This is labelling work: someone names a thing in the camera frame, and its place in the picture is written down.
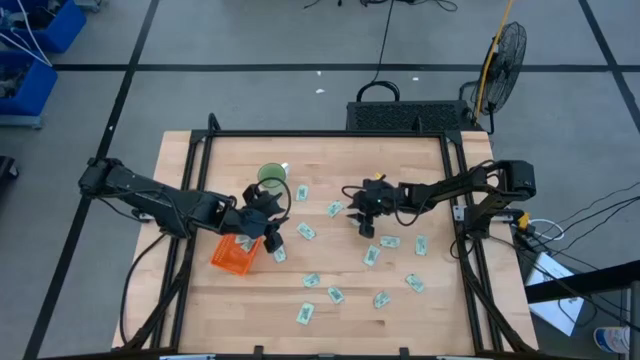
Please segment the orange plastic basket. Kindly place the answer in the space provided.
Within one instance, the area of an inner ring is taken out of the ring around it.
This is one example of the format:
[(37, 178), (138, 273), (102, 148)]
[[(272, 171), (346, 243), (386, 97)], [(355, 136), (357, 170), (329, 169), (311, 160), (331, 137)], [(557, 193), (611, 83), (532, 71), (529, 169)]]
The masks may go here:
[(255, 239), (253, 249), (246, 253), (235, 242), (236, 234), (224, 235), (216, 246), (210, 263), (235, 275), (244, 276), (249, 272), (257, 253), (260, 238)]

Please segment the green ceramic mug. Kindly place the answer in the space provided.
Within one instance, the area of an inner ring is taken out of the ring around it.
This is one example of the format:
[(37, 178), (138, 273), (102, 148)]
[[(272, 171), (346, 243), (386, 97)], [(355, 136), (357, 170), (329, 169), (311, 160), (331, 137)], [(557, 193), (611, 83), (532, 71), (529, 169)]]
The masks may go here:
[(276, 189), (287, 181), (289, 172), (288, 163), (265, 164), (257, 173), (258, 184), (267, 190)]

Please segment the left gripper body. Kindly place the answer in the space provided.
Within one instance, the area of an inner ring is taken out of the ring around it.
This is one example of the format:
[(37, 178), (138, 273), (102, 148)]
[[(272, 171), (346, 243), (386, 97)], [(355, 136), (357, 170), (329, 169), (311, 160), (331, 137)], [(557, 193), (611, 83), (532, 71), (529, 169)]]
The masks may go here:
[(269, 237), (277, 228), (269, 218), (279, 213), (277, 203), (259, 207), (229, 208), (221, 222), (221, 234), (246, 235), (252, 239)]

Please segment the black beam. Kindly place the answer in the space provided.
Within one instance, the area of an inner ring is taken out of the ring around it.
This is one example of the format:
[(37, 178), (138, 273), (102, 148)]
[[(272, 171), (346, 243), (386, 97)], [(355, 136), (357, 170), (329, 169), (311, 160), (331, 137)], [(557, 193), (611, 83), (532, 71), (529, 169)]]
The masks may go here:
[(525, 287), (529, 303), (630, 288), (640, 282), (640, 260)]

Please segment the blue white bottle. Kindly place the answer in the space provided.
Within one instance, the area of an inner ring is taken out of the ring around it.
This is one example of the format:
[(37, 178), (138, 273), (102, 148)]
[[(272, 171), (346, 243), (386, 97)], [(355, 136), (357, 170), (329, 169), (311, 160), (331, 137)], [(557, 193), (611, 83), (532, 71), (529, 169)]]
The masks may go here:
[(598, 327), (593, 339), (599, 349), (607, 353), (628, 354), (630, 350), (630, 328)]

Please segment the blue plastic crate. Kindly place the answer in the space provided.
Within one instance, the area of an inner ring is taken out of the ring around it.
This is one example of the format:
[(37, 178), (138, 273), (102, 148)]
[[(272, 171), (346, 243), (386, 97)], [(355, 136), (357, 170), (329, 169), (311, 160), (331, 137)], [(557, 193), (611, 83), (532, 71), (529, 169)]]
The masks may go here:
[(0, 127), (42, 127), (56, 71), (26, 53), (0, 51)]
[(10, 47), (64, 53), (85, 24), (73, 0), (0, 0), (0, 41)]

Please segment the white flat box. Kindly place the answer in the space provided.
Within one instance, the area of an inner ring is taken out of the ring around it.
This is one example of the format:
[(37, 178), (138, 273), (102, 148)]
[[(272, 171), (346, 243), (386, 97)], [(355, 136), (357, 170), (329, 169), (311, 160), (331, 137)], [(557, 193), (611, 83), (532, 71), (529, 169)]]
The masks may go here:
[[(554, 278), (564, 278), (574, 275), (574, 272), (558, 263), (546, 253), (540, 253), (530, 270), (525, 286), (551, 282)], [(584, 300), (580, 297), (563, 298), (539, 303), (531, 303), (530, 311), (563, 334), (571, 336), (577, 325), (577, 319), (582, 310)]]

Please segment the black computer case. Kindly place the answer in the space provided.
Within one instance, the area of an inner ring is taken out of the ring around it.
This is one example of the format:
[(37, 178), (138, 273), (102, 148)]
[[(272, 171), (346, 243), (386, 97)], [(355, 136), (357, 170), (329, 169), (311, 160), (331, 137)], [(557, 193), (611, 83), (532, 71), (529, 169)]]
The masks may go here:
[(464, 100), (350, 102), (347, 130), (444, 132), (473, 129)]

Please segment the black floor fan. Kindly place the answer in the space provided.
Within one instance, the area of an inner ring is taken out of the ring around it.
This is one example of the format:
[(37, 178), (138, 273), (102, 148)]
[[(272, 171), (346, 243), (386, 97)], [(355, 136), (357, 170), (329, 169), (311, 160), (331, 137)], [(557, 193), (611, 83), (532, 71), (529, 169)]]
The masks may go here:
[(514, 21), (504, 25), (492, 38), (477, 80), (468, 81), (459, 87), (458, 99), (462, 100), (467, 89), (471, 89), (469, 100), (473, 108), (469, 114), (474, 126), (481, 128), (479, 118), (489, 117), (489, 135), (495, 132), (494, 115), (509, 99), (521, 72), (526, 53), (527, 33)]

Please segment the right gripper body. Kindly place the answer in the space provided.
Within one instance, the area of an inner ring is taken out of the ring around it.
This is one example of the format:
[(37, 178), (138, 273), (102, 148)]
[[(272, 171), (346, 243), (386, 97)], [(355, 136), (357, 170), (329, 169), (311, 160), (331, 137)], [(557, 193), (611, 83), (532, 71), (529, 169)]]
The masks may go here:
[(364, 188), (353, 195), (350, 208), (357, 209), (365, 217), (378, 217), (380, 215), (390, 215), (396, 211), (397, 203), (401, 199), (401, 190), (394, 187), (395, 195), (393, 199), (383, 199), (382, 201), (371, 201), (365, 197)]

